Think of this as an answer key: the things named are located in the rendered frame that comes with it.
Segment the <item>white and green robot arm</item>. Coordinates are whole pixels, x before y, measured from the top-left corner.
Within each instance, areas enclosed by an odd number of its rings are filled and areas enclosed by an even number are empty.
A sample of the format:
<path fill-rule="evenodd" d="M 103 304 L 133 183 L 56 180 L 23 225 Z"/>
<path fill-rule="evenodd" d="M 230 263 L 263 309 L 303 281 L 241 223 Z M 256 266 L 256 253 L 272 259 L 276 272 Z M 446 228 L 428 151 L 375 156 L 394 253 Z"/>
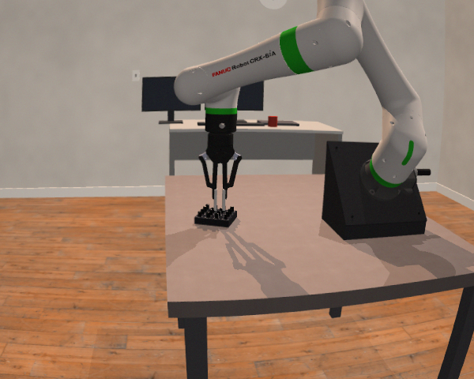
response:
<path fill-rule="evenodd" d="M 382 140 L 359 171 L 378 201 L 411 195 L 427 151 L 421 100 L 382 39 L 364 0 L 318 0 L 315 20 L 227 57 L 184 69 L 174 90 L 188 105 L 205 103 L 205 131 L 236 131 L 240 87 L 348 64 L 357 59 L 382 105 Z M 222 95 L 221 95 L 222 94 Z M 391 123 L 391 124 L 390 124 Z M 400 184 L 400 185 L 399 185 Z"/>

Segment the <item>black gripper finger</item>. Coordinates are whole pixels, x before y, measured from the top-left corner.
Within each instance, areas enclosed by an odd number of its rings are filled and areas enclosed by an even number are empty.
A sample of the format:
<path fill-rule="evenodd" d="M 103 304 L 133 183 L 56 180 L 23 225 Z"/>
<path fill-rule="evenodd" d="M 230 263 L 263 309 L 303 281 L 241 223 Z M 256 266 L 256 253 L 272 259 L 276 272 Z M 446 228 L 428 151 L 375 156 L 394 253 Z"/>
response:
<path fill-rule="evenodd" d="M 213 197 L 213 200 L 214 200 L 214 202 L 213 202 L 213 208 L 214 208 L 214 211 L 216 211 L 216 206 L 217 206 L 217 188 L 216 188 L 216 183 L 217 183 L 218 153 L 217 153 L 217 152 L 214 153 L 213 183 L 211 183 L 211 182 L 209 181 L 209 173 L 208 173 L 207 165 L 206 165 L 206 162 L 205 162 L 205 161 L 207 160 L 207 154 L 206 154 L 206 152 L 203 153 L 202 155 L 199 155 L 199 160 L 201 161 L 202 166 L 203 166 L 203 171 L 204 171 L 204 175 L 205 175 L 206 185 L 207 185 L 207 187 L 213 189 L 213 192 L 212 192 L 212 197 Z"/>
<path fill-rule="evenodd" d="M 234 163 L 233 163 L 232 170 L 231 170 L 231 176 L 230 176 L 230 179 L 229 179 L 229 182 L 228 182 L 228 170 L 227 170 L 228 155 L 227 155 L 226 152 L 223 153 L 223 163 L 222 163 L 222 167 L 223 167 L 222 210 L 223 211 L 225 211 L 225 199 L 227 199 L 228 188 L 233 187 L 233 185 L 234 185 L 238 165 L 239 165 L 240 160 L 242 159 L 241 155 L 239 155 L 237 153 L 235 153 L 233 156 L 234 156 L 234 158 L 233 158 Z"/>

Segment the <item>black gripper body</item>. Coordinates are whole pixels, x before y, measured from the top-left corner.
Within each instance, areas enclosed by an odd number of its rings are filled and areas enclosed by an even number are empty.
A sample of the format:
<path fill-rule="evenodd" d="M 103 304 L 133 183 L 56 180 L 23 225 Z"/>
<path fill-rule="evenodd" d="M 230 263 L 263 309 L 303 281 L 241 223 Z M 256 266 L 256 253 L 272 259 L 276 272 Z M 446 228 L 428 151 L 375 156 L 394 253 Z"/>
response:
<path fill-rule="evenodd" d="M 206 154 L 214 163 L 214 153 L 218 153 L 218 163 L 223 163 L 223 153 L 226 152 L 228 155 L 227 160 L 235 154 L 233 149 L 233 133 L 231 134 L 208 134 L 208 148 Z"/>

